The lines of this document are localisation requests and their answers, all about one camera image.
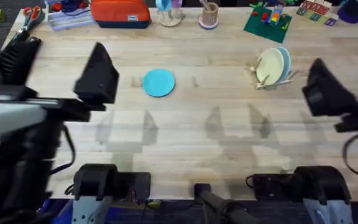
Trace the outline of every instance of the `gray floor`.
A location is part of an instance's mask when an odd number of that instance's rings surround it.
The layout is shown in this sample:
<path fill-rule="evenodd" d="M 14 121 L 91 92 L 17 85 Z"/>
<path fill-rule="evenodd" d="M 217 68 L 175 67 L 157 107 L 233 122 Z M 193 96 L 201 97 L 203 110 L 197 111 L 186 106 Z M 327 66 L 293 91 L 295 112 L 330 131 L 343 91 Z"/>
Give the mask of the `gray floor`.
<path fill-rule="evenodd" d="M 0 9 L 6 13 L 7 21 L 0 23 L 0 48 L 14 22 L 19 9 L 23 7 L 34 7 L 41 4 L 39 0 L 0 0 Z M 172 207 L 180 208 L 188 202 L 170 202 Z M 249 213 L 259 218 L 270 220 L 272 223 L 284 224 L 309 224 L 311 220 L 307 215 L 302 204 L 283 203 L 283 202 L 244 202 Z M 358 203 L 353 204 L 354 221 L 358 224 Z M 143 211 L 140 210 L 122 210 L 117 214 L 113 223 L 140 223 Z M 159 213 L 146 210 L 144 215 L 144 223 L 201 223 L 202 221 L 201 207 L 193 207 L 189 210 L 181 212 L 165 212 Z M 210 217 L 211 223 L 216 223 L 215 217 Z"/>

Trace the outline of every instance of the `white plate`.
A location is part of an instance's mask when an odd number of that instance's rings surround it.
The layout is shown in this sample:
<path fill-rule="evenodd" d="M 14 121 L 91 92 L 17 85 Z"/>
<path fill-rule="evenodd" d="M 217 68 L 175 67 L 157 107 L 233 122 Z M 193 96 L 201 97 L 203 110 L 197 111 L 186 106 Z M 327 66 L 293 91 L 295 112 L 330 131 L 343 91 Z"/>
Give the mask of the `white plate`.
<path fill-rule="evenodd" d="M 256 69 L 256 75 L 261 82 L 267 75 L 270 75 L 265 82 L 265 85 L 272 85 L 276 83 L 284 70 L 283 55 L 276 48 L 265 50 L 259 57 L 260 63 Z"/>

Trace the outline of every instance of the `letter blocks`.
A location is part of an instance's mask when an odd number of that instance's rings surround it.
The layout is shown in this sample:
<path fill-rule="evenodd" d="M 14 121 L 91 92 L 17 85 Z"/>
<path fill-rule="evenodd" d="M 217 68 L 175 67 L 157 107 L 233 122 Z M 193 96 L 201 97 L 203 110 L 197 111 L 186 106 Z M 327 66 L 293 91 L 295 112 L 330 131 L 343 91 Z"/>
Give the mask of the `letter blocks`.
<path fill-rule="evenodd" d="M 330 2 L 324 0 L 305 0 L 296 13 L 312 21 L 333 26 L 338 20 L 338 15 L 329 11 L 331 6 Z"/>

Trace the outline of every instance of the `cup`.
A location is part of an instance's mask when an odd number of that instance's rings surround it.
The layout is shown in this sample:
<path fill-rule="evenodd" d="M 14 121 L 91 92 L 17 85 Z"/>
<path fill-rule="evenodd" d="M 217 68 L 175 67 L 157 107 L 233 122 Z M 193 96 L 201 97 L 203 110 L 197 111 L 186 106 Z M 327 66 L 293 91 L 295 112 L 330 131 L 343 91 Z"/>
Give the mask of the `cup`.
<path fill-rule="evenodd" d="M 207 11 L 205 7 L 203 7 L 203 15 L 200 16 L 199 23 L 204 29 L 214 29 L 218 25 L 219 6 L 213 2 L 209 2 L 208 4 L 212 11 Z"/>

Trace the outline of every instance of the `table surface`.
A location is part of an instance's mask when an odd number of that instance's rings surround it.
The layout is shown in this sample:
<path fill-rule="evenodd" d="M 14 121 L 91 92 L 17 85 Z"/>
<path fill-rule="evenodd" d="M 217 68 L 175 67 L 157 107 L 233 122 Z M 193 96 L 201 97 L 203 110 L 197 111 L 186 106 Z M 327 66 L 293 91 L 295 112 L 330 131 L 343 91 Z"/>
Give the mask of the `table surface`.
<path fill-rule="evenodd" d="M 116 164 L 119 171 L 152 174 L 150 198 L 192 198 L 193 184 L 207 182 L 224 198 L 253 199 L 244 179 L 254 173 L 291 173 L 297 166 L 332 165 L 344 175 L 358 201 L 358 176 L 341 158 L 344 141 L 339 118 L 311 116 L 301 87 L 308 69 L 322 58 L 340 82 L 358 96 L 358 24 L 324 26 L 295 14 L 283 44 L 243 31 L 251 8 L 220 8 L 219 25 L 198 25 L 201 8 L 184 9 L 174 28 L 161 26 L 155 9 L 147 29 L 101 29 L 98 25 L 54 32 L 42 24 L 32 35 L 43 40 L 28 86 L 44 97 L 75 97 L 95 42 L 108 50 L 120 73 L 116 104 L 92 112 L 90 123 L 67 123 L 78 151 L 75 165 L 54 175 L 54 197 L 73 182 L 85 163 Z M 19 14 L 7 40 L 21 27 Z M 269 47 L 286 47 L 294 82 L 275 90 L 256 90 L 249 66 Z M 174 91 L 152 98 L 142 77 L 155 68 L 173 72 Z M 70 161 L 62 138 L 55 165 Z M 358 141 L 350 163 L 358 169 Z"/>

